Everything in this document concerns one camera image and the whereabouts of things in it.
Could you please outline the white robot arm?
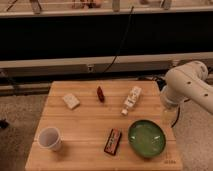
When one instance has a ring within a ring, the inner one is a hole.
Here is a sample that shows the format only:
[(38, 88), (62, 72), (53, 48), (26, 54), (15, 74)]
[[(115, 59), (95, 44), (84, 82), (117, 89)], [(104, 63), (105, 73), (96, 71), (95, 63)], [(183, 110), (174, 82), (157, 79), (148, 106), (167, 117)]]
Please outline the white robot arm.
[(160, 92), (164, 111), (174, 119), (174, 126), (179, 119), (180, 103), (188, 98), (213, 114), (213, 86), (207, 84), (208, 68), (201, 61), (191, 61), (170, 69), (165, 75), (166, 85)]

